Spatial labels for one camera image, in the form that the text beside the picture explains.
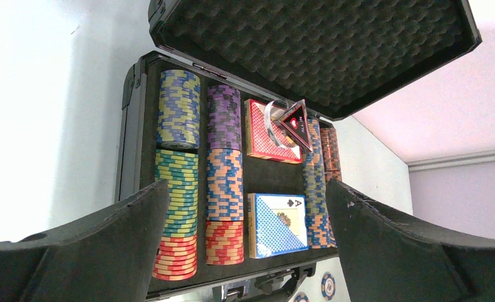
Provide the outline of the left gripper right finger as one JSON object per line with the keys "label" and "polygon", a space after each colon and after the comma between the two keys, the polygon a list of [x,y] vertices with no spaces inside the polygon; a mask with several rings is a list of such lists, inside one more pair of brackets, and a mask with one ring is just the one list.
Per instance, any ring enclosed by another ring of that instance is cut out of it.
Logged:
{"label": "left gripper right finger", "polygon": [[352,301],[495,301],[495,239],[428,223],[337,179],[326,202]]}

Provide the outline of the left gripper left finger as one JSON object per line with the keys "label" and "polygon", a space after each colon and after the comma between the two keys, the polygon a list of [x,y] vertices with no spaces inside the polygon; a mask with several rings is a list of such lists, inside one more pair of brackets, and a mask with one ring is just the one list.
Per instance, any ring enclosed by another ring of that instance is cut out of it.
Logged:
{"label": "left gripper left finger", "polygon": [[157,181],[70,223],[0,242],[0,301],[144,301],[169,205]]}

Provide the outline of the triangular dealer button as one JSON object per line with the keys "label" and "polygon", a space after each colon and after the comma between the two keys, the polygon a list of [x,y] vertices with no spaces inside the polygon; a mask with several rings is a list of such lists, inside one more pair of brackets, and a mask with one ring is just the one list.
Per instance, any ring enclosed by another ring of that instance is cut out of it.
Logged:
{"label": "triangular dealer button", "polygon": [[308,128],[305,100],[295,102],[279,118],[281,127],[288,136],[306,153],[313,152],[311,134]]}

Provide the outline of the red playing card box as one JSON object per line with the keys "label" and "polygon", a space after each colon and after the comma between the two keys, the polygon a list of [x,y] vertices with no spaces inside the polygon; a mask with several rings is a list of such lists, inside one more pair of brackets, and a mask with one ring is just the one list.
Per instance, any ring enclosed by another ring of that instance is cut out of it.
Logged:
{"label": "red playing card box", "polygon": [[248,156],[287,164],[302,162],[301,149],[293,147],[278,147],[269,137],[264,124],[265,104],[255,99],[244,101],[245,106],[245,151]]}

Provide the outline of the clear round disc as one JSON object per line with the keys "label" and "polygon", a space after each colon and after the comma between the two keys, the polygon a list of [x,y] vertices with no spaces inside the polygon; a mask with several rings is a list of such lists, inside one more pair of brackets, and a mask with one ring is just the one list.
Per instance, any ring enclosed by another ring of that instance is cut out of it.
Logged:
{"label": "clear round disc", "polygon": [[282,129],[279,118],[282,114],[274,116],[275,109],[279,109],[280,105],[284,105],[284,111],[289,108],[288,103],[283,99],[274,99],[270,101],[264,108],[264,125],[270,140],[279,148],[292,149],[297,147],[297,144],[288,136],[285,130]]}

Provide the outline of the black poker set case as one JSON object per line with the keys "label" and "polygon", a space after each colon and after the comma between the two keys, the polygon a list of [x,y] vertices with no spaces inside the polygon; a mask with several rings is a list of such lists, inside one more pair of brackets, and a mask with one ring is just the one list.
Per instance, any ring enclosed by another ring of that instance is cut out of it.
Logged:
{"label": "black poker set case", "polygon": [[156,50],[126,75],[116,198],[154,180],[159,74],[184,69],[202,88],[304,99],[323,127],[473,51],[467,1],[151,1]]}

